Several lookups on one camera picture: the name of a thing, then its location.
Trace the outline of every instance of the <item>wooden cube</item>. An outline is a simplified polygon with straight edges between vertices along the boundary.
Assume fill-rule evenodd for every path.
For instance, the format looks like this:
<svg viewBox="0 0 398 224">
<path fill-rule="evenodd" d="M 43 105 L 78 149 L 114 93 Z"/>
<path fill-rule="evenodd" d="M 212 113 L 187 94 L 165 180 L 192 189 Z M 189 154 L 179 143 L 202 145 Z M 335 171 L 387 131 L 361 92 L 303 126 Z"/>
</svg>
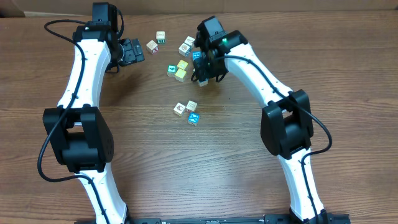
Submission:
<svg viewBox="0 0 398 224">
<path fill-rule="evenodd" d="M 200 87 L 207 85 L 207 83 L 208 83 L 208 80 L 205 80 L 203 82 L 199 82 L 199 80 L 198 80 L 198 84 Z"/>
<path fill-rule="evenodd" d="M 176 65 L 169 65 L 169 67 L 167 68 L 167 75 L 170 77 L 174 77 L 176 71 L 177 71 Z"/>
<path fill-rule="evenodd" d="M 175 79 L 180 82 L 184 82 L 186 77 L 187 77 L 187 72 L 185 70 L 182 70 L 181 68 L 179 68 L 175 73 Z"/>
<path fill-rule="evenodd" d="M 180 48 L 178 48 L 178 52 L 180 52 L 181 55 L 184 57 L 188 56 L 189 53 L 191 52 L 191 47 L 187 45 L 186 43 L 183 43 Z"/>
<path fill-rule="evenodd" d="M 164 31 L 156 32 L 156 42 L 158 44 L 166 44 L 166 33 Z"/>
<path fill-rule="evenodd" d="M 187 107 L 185 107 L 185 110 L 189 113 L 195 112 L 197 109 L 198 104 L 195 103 L 194 101 L 189 101 L 187 104 Z"/>
<path fill-rule="evenodd" d="M 182 116 L 184 114 L 184 111 L 185 111 L 185 106 L 182 105 L 181 103 L 177 103 L 177 105 L 174 108 L 174 113 L 179 116 Z"/>
<path fill-rule="evenodd" d="M 157 44 L 151 40 L 149 41 L 149 43 L 147 44 L 147 50 L 151 53 L 151 54 L 155 54 L 156 52 L 158 52 L 159 48 L 157 46 Z"/>
<path fill-rule="evenodd" d="M 185 70 L 188 66 L 188 62 L 184 60 L 180 60 L 180 62 L 177 64 L 178 68 L 181 68 L 182 70 Z"/>
<path fill-rule="evenodd" d="M 201 52 L 192 52 L 192 60 L 196 58 L 201 58 Z"/>
<path fill-rule="evenodd" d="M 191 113 L 188 117 L 188 124 L 198 125 L 199 118 L 199 114 Z"/>
<path fill-rule="evenodd" d="M 193 48 L 193 47 L 194 47 L 194 46 L 193 46 L 193 42 L 194 42 L 194 41 L 195 41 L 195 38 L 188 36 L 188 37 L 185 39 L 184 43 L 188 44 L 191 48 Z"/>
</svg>

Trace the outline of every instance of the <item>wood grain surface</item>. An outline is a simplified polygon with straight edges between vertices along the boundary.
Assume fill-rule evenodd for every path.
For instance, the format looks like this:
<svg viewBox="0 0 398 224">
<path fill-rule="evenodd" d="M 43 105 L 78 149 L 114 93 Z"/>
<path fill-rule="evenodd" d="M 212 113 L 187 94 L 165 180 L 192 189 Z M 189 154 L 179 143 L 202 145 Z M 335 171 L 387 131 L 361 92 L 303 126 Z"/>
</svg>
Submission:
<svg viewBox="0 0 398 224">
<path fill-rule="evenodd" d="M 124 36 L 145 46 L 157 30 L 167 44 L 145 62 L 107 74 L 100 109 L 111 129 L 113 174 L 133 217 L 250 217 L 287 213 L 289 191 L 264 147 L 261 109 L 232 74 L 205 87 L 166 75 L 179 45 L 210 15 L 129 16 Z M 312 157 L 318 194 L 352 223 L 398 220 L 398 12 L 220 14 L 286 85 L 303 89 L 333 135 Z M 89 17 L 79 18 L 87 21 Z M 52 184 L 36 169 L 45 108 L 67 85 L 73 46 L 43 29 L 50 21 L 0 19 L 0 223 L 73 223 L 94 217 L 77 180 Z M 72 36 L 75 24 L 52 29 Z M 192 60 L 188 69 L 192 70 Z M 197 127 L 173 114 L 198 103 Z M 313 149 L 327 139 L 315 126 Z M 69 175 L 49 146 L 44 172 Z"/>
</svg>

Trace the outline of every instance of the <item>white arm link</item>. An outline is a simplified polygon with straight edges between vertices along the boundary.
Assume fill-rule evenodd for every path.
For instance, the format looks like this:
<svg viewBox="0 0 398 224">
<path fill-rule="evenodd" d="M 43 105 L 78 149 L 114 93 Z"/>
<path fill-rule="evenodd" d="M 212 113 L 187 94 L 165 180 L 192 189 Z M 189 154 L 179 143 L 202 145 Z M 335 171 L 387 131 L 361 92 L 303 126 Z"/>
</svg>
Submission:
<svg viewBox="0 0 398 224">
<path fill-rule="evenodd" d="M 292 91 L 291 88 L 276 79 L 268 68 L 261 63 L 250 44 L 240 44 L 232 48 L 227 55 L 235 55 L 252 60 L 284 96 L 288 96 L 289 92 Z M 253 65 L 239 59 L 226 58 L 225 66 L 229 72 L 233 73 L 246 86 L 261 108 L 267 106 L 270 101 L 278 102 L 282 99 L 277 93 L 273 92 L 264 77 Z"/>
<path fill-rule="evenodd" d="M 105 213 L 108 216 L 110 224 L 124 223 L 127 215 L 127 206 L 123 202 L 122 198 L 119 195 L 118 189 L 116 188 L 116 183 L 113 179 L 113 174 L 111 170 L 111 164 L 107 163 L 105 165 L 104 172 L 98 172 L 97 170 L 85 170 L 80 171 L 80 174 L 93 179 L 102 206 L 105 209 Z M 98 205 L 98 201 L 95 197 L 92 186 L 88 183 L 86 179 L 79 178 L 79 180 L 86 189 L 91 204 L 93 205 L 96 216 L 95 223 L 106 224 L 105 217 L 101 213 L 101 209 Z"/>
<path fill-rule="evenodd" d="M 85 71 L 79 87 L 77 99 L 73 102 L 72 108 L 82 108 L 84 104 L 99 106 L 102 82 L 106 67 L 111 61 L 111 54 L 107 43 L 97 39 L 81 40 L 78 45 L 83 49 L 86 57 Z M 75 61 L 72 72 L 58 106 L 66 108 L 75 91 L 77 80 L 81 70 L 81 53 L 75 46 Z"/>
<path fill-rule="evenodd" d="M 290 207 L 294 214 L 302 220 L 311 219 L 315 217 L 313 213 L 313 208 L 311 201 L 308 197 L 307 187 L 305 186 L 303 171 L 301 167 L 300 161 L 303 156 L 307 153 L 311 152 L 311 149 L 305 150 L 302 149 L 294 154 L 292 154 L 292 158 L 287 160 L 282 156 L 278 156 L 280 164 L 284 170 L 287 186 L 289 188 L 290 193 Z M 323 209 L 323 204 L 319 199 L 317 188 L 315 187 L 315 181 L 313 179 L 310 157 L 307 156 L 305 158 L 305 174 L 307 175 L 308 185 L 311 190 L 311 195 L 315 204 L 315 208 L 317 209 L 317 214 L 321 213 Z"/>
</svg>

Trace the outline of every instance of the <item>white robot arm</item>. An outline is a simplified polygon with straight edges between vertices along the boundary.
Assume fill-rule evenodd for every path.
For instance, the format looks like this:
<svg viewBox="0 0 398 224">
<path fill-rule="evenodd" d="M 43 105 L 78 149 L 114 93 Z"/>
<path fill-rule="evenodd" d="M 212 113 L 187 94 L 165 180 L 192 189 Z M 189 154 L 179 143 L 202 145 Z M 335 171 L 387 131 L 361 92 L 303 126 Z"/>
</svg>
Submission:
<svg viewBox="0 0 398 224">
<path fill-rule="evenodd" d="M 226 55 L 240 56 L 252 60 L 257 64 L 261 70 L 267 75 L 268 79 L 272 84 L 279 89 L 279 91 L 286 97 L 289 96 L 289 92 L 292 91 L 289 87 L 285 86 L 282 82 L 271 74 L 271 72 L 264 66 L 263 63 L 257 58 L 250 44 L 240 44 L 233 47 L 230 53 Z M 268 105 L 268 102 L 278 102 L 282 99 L 269 84 L 265 81 L 264 77 L 259 71 L 247 62 L 235 58 L 226 58 L 225 66 L 228 71 L 234 74 L 251 92 L 259 103 L 261 108 Z M 292 154 L 291 159 L 285 159 L 282 156 L 277 156 L 282 168 L 284 170 L 287 186 L 290 193 L 290 208 L 294 214 L 301 220 L 312 219 L 315 217 L 312 204 L 308 198 L 308 192 L 305 186 L 303 173 L 301 170 L 301 163 L 303 156 L 309 153 L 310 149 L 301 149 L 296 153 Z M 315 187 L 311 165 L 310 156 L 305 159 L 305 172 L 307 174 L 308 184 L 312 193 L 312 197 L 317 209 L 317 215 L 323 210 L 323 204 L 321 203 L 317 190 Z"/>
<path fill-rule="evenodd" d="M 65 93 L 57 108 L 46 109 L 43 115 L 55 157 L 82 182 L 96 213 L 93 223 L 97 224 L 125 224 L 128 218 L 111 170 L 113 137 L 98 109 L 104 74 L 110 68 L 117 67 L 119 71 L 119 66 L 144 60 L 137 39 L 120 39 L 123 17 L 119 31 L 117 11 L 120 13 L 106 2 L 93 4 L 93 20 L 73 33 L 75 61 Z M 76 87 L 76 97 L 72 98 Z M 60 123 L 63 114 L 65 122 Z M 74 126 L 82 126 L 84 131 L 69 133 L 67 129 Z"/>
<path fill-rule="evenodd" d="M 227 34 L 216 17 L 198 26 L 195 46 L 201 48 L 202 54 L 193 62 L 195 71 L 191 80 L 203 82 L 216 77 L 219 82 L 230 72 L 246 86 L 263 108 L 261 137 L 282 165 L 294 219 L 302 223 L 318 221 L 318 216 L 326 211 L 317 194 L 310 156 L 306 156 L 311 152 L 312 120 L 298 110 L 301 107 L 310 113 L 308 96 L 302 90 L 293 92 L 276 79 L 257 58 L 246 38 L 237 30 Z M 292 115 L 283 118 L 286 111 Z"/>
</svg>

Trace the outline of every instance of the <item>blue printed block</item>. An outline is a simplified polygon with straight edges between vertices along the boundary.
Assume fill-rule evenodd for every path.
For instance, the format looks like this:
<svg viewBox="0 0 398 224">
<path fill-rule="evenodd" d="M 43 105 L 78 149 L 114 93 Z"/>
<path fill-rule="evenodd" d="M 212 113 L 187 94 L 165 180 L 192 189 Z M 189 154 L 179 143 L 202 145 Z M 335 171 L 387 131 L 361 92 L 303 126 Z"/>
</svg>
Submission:
<svg viewBox="0 0 398 224">
<path fill-rule="evenodd" d="M 199 114 L 191 113 L 188 117 L 188 124 L 197 125 L 199 121 Z"/>
<path fill-rule="evenodd" d="M 192 52 L 192 60 L 201 57 L 201 52 Z"/>
<path fill-rule="evenodd" d="M 177 71 L 176 65 L 169 65 L 169 67 L 167 68 L 167 75 L 170 77 L 174 77 L 176 71 Z"/>
</svg>

